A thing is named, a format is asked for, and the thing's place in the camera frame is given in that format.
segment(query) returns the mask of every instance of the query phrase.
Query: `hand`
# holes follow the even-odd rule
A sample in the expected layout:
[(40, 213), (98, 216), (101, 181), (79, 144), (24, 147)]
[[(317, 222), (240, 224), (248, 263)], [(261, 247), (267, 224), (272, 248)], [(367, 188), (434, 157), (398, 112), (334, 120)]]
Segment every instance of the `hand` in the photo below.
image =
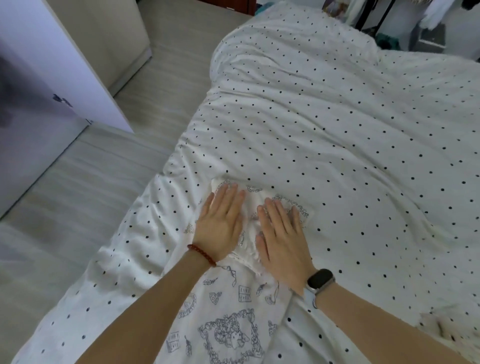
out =
[(298, 209), (293, 206), (293, 225), (279, 200), (265, 199), (264, 206), (257, 207), (262, 226), (262, 235), (255, 242), (262, 264), (275, 279), (287, 284), (298, 295), (303, 296), (303, 288), (308, 278), (317, 270), (313, 266), (307, 241), (300, 223)]
[(200, 213), (193, 236), (193, 244), (218, 262), (237, 246), (242, 229), (240, 213), (245, 191), (237, 193), (238, 185), (224, 184), (216, 196), (211, 193)]

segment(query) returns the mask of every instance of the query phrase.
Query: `person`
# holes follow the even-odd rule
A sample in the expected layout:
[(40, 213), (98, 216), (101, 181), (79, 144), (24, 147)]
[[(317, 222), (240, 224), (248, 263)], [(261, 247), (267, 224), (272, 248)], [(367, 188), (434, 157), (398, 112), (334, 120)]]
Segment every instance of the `person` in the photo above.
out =
[[(215, 261), (237, 245), (245, 191), (224, 185), (210, 194), (197, 221), (193, 243)], [(263, 235), (256, 245), (262, 264), (302, 296), (307, 279), (317, 272), (293, 207), (293, 221), (279, 201), (258, 206)], [(152, 288), (128, 307), (83, 353), (76, 364), (152, 364), (181, 305), (210, 267), (207, 259), (188, 250)], [(329, 284), (315, 298), (322, 310), (354, 342), (372, 364), (467, 364), (467, 360), (379, 307)]]

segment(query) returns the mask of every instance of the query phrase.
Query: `forearm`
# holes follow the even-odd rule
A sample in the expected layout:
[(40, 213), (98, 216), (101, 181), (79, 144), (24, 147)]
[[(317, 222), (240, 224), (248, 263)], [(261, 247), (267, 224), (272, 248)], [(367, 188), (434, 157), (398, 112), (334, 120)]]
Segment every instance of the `forearm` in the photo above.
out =
[(152, 364), (181, 305), (208, 268), (200, 254), (186, 252), (94, 341), (76, 364)]
[(315, 303), (372, 364), (468, 364), (427, 334), (337, 283), (318, 294)]

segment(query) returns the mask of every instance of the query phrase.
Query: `open cabinet door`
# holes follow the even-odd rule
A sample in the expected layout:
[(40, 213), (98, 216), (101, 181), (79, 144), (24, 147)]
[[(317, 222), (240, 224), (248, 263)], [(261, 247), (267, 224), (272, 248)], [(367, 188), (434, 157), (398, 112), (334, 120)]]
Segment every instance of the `open cabinet door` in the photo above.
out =
[(0, 38), (78, 116), (132, 132), (125, 115), (44, 0), (0, 1)]

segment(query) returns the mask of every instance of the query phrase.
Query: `bracelet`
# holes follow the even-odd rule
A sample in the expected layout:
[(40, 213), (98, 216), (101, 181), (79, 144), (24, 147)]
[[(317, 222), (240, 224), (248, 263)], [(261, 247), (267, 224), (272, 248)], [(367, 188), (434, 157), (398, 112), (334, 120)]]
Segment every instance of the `bracelet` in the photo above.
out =
[(200, 249), (198, 246), (194, 245), (194, 244), (188, 244), (187, 245), (187, 248), (191, 249), (191, 250), (194, 250), (198, 253), (200, 253), (201, 255), (203, 255), (205, 257), (206, 260), (208, 260), (208, 262), (210, 263), (210, 265), (212, 267), (216, 267), (216, 263), (215, 263), (215, 260), (212, 259), (211, 256), (209, 256), (207, 253), (205, 253), (202, 249)]

